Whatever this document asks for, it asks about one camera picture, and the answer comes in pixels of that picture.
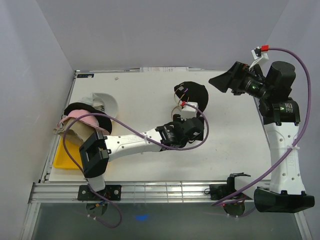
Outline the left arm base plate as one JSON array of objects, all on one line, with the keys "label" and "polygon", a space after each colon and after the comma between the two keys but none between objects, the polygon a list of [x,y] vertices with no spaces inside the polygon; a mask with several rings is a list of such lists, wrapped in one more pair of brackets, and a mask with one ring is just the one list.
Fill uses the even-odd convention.
[{"label": "left arm base plate", "polygon": [[[118,184],[106,185],[103,190],[97,193],[110,201],[120,201],[122,186]],[[99,201],[102,199],[93,193],[88,185],[80,185],[77,194],[78,201]]]}]

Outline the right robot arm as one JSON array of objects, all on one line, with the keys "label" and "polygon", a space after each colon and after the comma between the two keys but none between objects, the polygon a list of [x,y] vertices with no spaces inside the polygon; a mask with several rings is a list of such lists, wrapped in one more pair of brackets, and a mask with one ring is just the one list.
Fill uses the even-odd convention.
[{"label": "right robot arm", "polygon": [[299,105],[289,96],[295,78],[295,67],[288,62],[273,62],[264,76],[259,65],[250,68],[237,61],[208,81],[222,93],[231,90],[235,96],[249,94],[259,100],[272,164],[270,183],[258,181],[244,190],[239,181],[232,181],[225,191],[232,199],[242,194],[250,197],[261,213],[297,213],[315,205],[314,196],[306,193],[302,182],[295,143],[301,121]]}]

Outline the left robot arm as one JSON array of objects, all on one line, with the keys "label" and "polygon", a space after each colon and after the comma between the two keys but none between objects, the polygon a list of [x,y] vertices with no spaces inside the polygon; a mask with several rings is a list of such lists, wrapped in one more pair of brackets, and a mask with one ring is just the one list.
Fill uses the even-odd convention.
[{"label": "left robot arm", "polygon": [[104,135],[93,133],[79,148],[83,175],[88,182],[88,193],[100,200],[106,195],[104,174],[108,162],[121,157],[145,152],[180,150],[188,143],[202,141],[205,121],[201,117],[175,121],[149,131],[129,135]]}]

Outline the beige cap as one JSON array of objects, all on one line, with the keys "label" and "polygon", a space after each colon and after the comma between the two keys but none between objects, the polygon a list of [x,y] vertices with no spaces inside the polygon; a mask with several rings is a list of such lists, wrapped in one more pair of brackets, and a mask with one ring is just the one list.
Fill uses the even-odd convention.
[{"label": "beige cap", "polygon": [[[74,117],[66,117],[62,119],[58,123],[57,127],[53,129],[53,132],[56,135],[63,137],[67,127],[69,127],[74,120]],[[68,142],[80,147],[94,132],[95,129],[92,126],[89,126],[88,124],[79,120],[69,128],[65,139]]]}]

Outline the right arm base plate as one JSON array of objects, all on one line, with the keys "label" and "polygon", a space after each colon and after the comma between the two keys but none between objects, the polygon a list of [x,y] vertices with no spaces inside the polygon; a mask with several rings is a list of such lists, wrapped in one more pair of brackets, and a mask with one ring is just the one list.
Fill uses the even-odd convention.
[{"label": "right arm base plate", "polygon": [[[233,192],[235,189],[227,186],[227,184],[210,184],[208,188],[206,188],[203,192],[205,195],[209,195],[211,200],[220,200]],[[230,198],[230,200],[251,200],[251,198],[244,193],[239,193]]]}]

